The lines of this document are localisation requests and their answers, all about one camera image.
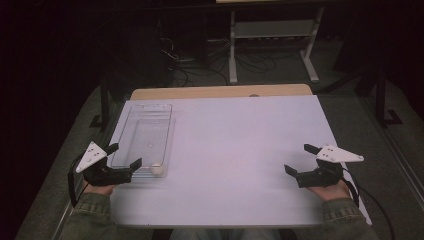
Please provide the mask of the person's left hand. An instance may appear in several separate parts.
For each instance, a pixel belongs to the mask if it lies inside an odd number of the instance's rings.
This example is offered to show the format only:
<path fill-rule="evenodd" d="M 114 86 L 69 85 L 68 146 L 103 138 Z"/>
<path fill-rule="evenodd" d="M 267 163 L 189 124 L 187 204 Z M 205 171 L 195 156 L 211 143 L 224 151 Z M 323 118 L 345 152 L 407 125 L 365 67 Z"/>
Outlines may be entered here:
<path fill-rule="evenodd" d="M 91 184 L 88 184 L 84 189 L 84 193 L 93 193 L 93 194 L 110 196 L 113 193 L 114 188 L 115 188 L 115 185 L 93 186 Z"/>

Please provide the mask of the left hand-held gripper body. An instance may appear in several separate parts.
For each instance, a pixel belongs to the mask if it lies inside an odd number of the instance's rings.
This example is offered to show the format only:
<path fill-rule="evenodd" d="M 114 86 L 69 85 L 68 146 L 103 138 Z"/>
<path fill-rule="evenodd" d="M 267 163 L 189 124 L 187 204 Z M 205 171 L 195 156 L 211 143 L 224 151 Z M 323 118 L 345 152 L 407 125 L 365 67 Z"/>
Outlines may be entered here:
<path fill-rule="evenodd" d="M 111 168 L 107 165 L 108 156 L 95 142 L 90 142 L 82 157 L 77 161 L 76 173 L 93 186 L 119 185 L 129 183 L 133 172 L 130 168 Z"/>

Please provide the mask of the clear plastic tray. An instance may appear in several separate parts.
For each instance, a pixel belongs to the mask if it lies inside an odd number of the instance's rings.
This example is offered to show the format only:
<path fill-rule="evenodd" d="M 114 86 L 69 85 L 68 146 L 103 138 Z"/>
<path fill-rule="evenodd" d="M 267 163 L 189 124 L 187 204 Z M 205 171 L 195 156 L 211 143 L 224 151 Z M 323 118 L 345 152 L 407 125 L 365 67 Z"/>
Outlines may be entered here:
<path fill-rule="evenodd" d="M 171 104 L 134 104 L 129 107 L 125 120 L 120 121 L 113 134 L 112 143 L 119 149 L 112 154 L 108 165 L 127 168 L 141 158 L 142 166 L 133 178 L 163 178 L 167 174 L 169 152 L 172 144 L 174 121 Z M 163 165 L 163 174 L 151 173 L 154 163 Z"/>

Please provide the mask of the wooden table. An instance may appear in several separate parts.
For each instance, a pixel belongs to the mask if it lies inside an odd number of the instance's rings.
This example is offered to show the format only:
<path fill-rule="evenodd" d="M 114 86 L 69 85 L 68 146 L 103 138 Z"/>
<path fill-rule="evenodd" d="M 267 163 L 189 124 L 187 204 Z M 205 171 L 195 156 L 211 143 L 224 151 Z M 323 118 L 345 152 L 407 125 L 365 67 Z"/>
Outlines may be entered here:
<path fill-rule="evenodd" d="M 131 100 L 230 98 L 252 96 L 303 96 L 313 92 L 306 84 L 239 85 L 136 89 Z"/>

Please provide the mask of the white metal desk frame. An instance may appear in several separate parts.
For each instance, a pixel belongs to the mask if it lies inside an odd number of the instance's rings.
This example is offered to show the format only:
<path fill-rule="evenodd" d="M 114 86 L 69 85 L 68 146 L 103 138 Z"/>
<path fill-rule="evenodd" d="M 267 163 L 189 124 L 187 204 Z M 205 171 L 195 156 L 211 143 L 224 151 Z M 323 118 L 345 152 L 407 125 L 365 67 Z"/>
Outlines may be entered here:
<path fill-rule="evenodd" d="M 304 67 L 312 83 L 318 83 L 319 77 L 310 60 L 310 54 L 320 27 L 325 8 L 320 7 L 313 19 L 278 20 L 278 21 L 246 21 L 236 20 L 236 13 L 230 16 L 230 53 L 228 59 L 229 82 L 237 84 L 237 68 L 235 59 L 235 42 L 237 39 L 263 37 L 307 37 L 308 45 L 299 51 Z"/>

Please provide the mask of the person's right hand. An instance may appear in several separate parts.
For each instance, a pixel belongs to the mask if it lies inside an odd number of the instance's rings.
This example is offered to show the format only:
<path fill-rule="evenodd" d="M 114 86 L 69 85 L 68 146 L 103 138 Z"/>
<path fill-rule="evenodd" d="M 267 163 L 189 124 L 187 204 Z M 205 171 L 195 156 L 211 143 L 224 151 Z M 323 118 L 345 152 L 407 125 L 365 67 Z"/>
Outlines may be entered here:
<path fill-rule="evenodd" d="M 327 187 L 309 187 L 308 190 L 316 194 L 323 201 L 350 197 L 349 188 L 343 181 L 339 181 L 337 184 Z"/>

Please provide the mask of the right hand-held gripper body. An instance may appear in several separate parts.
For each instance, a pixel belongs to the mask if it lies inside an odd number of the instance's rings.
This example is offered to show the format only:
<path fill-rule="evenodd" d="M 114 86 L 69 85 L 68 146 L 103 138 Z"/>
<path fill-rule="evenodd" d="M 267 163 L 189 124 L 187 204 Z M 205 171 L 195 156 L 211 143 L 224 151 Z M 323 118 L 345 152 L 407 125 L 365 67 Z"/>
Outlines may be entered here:
<path fill-rule="evenodd" d="M 317 168 L 297 173 L 295 179 L 300 188 L 327 187 L 337 184 L 343 177 L 342 163 L 362 162 L 364 157 L 341 149 L 334 145 L 326 145 L 315 155 Z"/>

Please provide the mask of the black metal stand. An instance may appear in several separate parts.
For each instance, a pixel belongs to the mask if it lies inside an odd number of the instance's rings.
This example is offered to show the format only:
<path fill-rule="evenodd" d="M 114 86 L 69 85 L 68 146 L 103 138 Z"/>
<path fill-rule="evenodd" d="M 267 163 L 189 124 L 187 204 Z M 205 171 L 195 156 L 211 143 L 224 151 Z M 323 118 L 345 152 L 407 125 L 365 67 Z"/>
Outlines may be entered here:
<path fill-rule="evenodd" d="M 92 118 L 91 127 L 99 128 L 103 132 L 109 123 L 110 106 L 109 106 L 109 91 L 107 80 L 103 77 L 100 80 L 100 113 Z"/>
<path fill-rule="evenodd" d="M 378 123 L 386 128 L 388 125 L 402 124 L 394 110 L 387 110 L 386 103 L 386 77 L 382 68 L 377 71 L 376 89 L 375 89 L 375 116 Z"/>

